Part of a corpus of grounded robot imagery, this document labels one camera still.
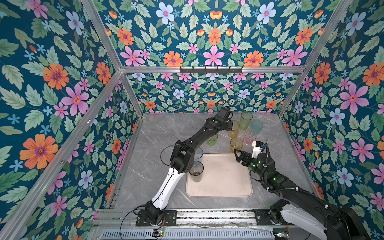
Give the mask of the yellow tall glass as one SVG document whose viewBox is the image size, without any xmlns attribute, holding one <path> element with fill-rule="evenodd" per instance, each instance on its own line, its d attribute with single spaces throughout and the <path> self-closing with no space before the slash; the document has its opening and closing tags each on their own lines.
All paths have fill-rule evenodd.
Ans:
<svg viewBox="0 0 384 240">
<path fill-rule="evenodd" d="M 229 137 L 231 139 L 238 137 L 239 128 L 240 128 L 240 123 L 238 121 L 233 121 L 232 129 L 231 129 L 231 131 L 229 131 Z"/>
</svg>

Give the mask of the beige plastic tray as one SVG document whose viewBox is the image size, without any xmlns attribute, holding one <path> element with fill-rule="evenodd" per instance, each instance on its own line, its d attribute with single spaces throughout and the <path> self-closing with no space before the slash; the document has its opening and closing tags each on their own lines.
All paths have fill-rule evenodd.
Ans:
<svg viewBox="0 0 384 240">
<path fill-rule="evenodd" d="M 204 154 L 199 161 L 204 170 L 199 182 L 187 176 L 186 193 L 192 198 L 249 197 L 253 187 L 248 168 L 234 154 Z"/>
</svg>

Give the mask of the blue tall glass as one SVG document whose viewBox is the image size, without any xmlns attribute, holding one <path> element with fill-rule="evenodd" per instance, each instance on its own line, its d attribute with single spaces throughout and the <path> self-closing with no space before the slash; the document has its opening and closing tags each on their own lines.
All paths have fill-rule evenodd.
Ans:
<svg viewBox="0 0 384 240">
<path fill-rule="evenodd" d="M 202 158 L 203 154 L 204 154 L 204 150 L 201 147 L 197 148 L 195 151 L 194 160 L 195 161 L 200 160 Z"/>
</svg>

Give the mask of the grey tall glass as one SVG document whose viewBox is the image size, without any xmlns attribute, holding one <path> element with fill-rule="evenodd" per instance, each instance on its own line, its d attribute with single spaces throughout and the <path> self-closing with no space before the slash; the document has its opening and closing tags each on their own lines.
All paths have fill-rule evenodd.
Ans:
<svg viewBox="0 0 384 240">
<path fill-rule="evenodd" d="M 189 171 L 189 174 L 190 174 L 192 180 L 195 183 L 198 183 L 202 180 L 203 172 L 204 172 L 203 163 L 201 163 L 199 161 L 195 161 L 192 168 Z"/>
</svg>

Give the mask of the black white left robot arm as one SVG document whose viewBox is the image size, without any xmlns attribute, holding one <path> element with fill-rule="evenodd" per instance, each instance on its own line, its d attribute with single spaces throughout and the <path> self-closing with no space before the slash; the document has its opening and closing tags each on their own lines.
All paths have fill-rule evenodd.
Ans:
<svg viewBox="0 0 384 240">
<path fill-rule="evenodd" d="M 151 224 L 159 224 L 164 216 L 176 185 L 188 173 L 195 162 L 196 150 L 209 138 L 220 131 L 230 131 L 233 126 L 232 112 L 220 112 L 206 119 L 204 125 L 189 139 L 177 141 L 170 157 L 169 171 L 155 196 L 145 204 L 144 219 Z"/>
</svg>

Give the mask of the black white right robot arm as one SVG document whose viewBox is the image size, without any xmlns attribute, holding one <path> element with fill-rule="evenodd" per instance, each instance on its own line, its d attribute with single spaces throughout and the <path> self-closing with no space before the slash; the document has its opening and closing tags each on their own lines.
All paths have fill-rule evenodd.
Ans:
<svg viewBox="0 0 384 240">
<path fill-rule="evenodd" d="M 353 209 L 326 202 L 279 173 L 269 149 L 263 149 L 256 158 L 241 150 L 235 150 L 234 154 L 238 163 L 259 176 L 259 183 L 267 192 L 280 197 L 270 207 L 273 224 L 291 223 L 321 240 L 370 239 Z"/>
</svg>

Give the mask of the yellow short glass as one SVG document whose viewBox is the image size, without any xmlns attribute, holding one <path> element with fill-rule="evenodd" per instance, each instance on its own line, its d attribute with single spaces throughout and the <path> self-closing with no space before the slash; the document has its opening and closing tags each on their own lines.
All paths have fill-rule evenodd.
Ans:
<svg viewBox="0 0 384 240">
<path fill-rule="evenodd" d="M 244 143 L 239 138 L 232 138 L 230 141 L 231 152 L 234 153 L 235 150 L 241 150 L 244 146 Z"/>
</svg>

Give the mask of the green short glass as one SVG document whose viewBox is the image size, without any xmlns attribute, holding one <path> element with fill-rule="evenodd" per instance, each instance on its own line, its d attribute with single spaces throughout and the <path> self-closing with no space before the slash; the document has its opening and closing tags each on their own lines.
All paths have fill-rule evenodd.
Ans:
<svg viewBox="0 0 384 240">
<path fill-rule="evenodd" d="M 217 140 L 218 140 L 218 135 L 215 134 L 212 137 L 210 137 L 209 139 L 207 139 L 206 143 L 208 146 L 214 147 L 217 143 Z"/>
</svg>

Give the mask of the pink short glass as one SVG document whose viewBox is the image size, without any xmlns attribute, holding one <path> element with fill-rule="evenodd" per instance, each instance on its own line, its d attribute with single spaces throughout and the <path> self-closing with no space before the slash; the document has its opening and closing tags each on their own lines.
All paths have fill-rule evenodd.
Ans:
<svg viewBox="0 0 384 240">
<path fill-rule="evenodd" d="M 248 129 L 245 131 L 244 143 L 245 145 L 252 145 L 258 138 L 258 133 L 255 130 Z"/>
</svg>

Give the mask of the light green tall glass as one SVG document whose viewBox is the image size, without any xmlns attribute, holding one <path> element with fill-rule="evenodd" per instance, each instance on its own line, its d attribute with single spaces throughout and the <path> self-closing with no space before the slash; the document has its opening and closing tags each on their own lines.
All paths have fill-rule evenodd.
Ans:
<svg viewBox="0 0 384 240">
<path fill-rule="evenodd" d="M 246 131 L 253 120 L 253 114 L 250 112 L 242 112 L 240 119 L 240 130 Z"/>
</svg>

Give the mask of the teal short glass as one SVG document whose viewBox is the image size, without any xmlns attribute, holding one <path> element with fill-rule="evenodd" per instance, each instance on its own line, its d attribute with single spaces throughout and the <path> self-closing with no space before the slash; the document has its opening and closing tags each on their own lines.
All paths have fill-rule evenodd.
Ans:
<svg viewBox="0 0 384 240">
<path fill-rule="evenodd" d="M 250 129 L 256 134 L 259 134 L 264 127 L 264 123 L 260 120 L 254 120 L 251 122 Z"/>
</svg>

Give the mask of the metal hook rail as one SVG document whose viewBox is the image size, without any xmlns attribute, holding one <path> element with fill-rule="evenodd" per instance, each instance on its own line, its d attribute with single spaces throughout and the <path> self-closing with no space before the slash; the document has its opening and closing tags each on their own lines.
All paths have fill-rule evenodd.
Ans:
<svg viewBox="0 0 384 240">
<path fill-rule="evenodd" d="M 238 74 L 243 72 L 243 67 L 180 67 L 180 73 L 185 74 Z"/>
</svg>

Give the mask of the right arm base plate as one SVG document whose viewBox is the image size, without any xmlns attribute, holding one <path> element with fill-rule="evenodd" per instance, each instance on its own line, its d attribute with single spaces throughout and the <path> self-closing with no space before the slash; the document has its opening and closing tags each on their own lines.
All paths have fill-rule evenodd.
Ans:
<svg viewBox="0 0 384 240">
<path fill-rule="evenodd" d="M 255 219 L 260 225 L 293 226 L 293 224 L 289 224 L 288 222 L 283 220 L 282 215 L 277 210 L 252 209 L 252 212 L 255 214 Z"/>
</svg>

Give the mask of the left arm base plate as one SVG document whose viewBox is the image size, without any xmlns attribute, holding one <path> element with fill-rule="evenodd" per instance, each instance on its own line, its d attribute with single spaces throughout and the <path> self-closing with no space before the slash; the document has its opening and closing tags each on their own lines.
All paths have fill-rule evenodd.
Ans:
<svg viewBox="0 0 384 240">
<path fill-rule="evenodd" d="M 137 216 L 136 227 L 174 227 L 176 226 L 177 213 L 176 210 L 165 210 L 160 218 L 160 222 L 156 224 L 148 217 L 144 210 L 141 210 Z"/>
</svg>

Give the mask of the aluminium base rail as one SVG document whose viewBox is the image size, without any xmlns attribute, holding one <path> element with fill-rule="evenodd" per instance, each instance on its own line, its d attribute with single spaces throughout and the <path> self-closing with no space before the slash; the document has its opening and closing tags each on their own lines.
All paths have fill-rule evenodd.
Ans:
<svg viewBox="0 0 384 240">
<path fill-rule="evenodd" d="M 255 219 L 252 209 L 175 209 L 177 221 L 175 227 L 181 226 L 225 226 L 236 225 L 256 228 L 284 228 L 284 226 L 260 225 Z M 136 210 L 130 213 L 129 209 L 100 210 L 94 220 L 95 227 L 136 227 L 138 213 Z"/>
</svg>

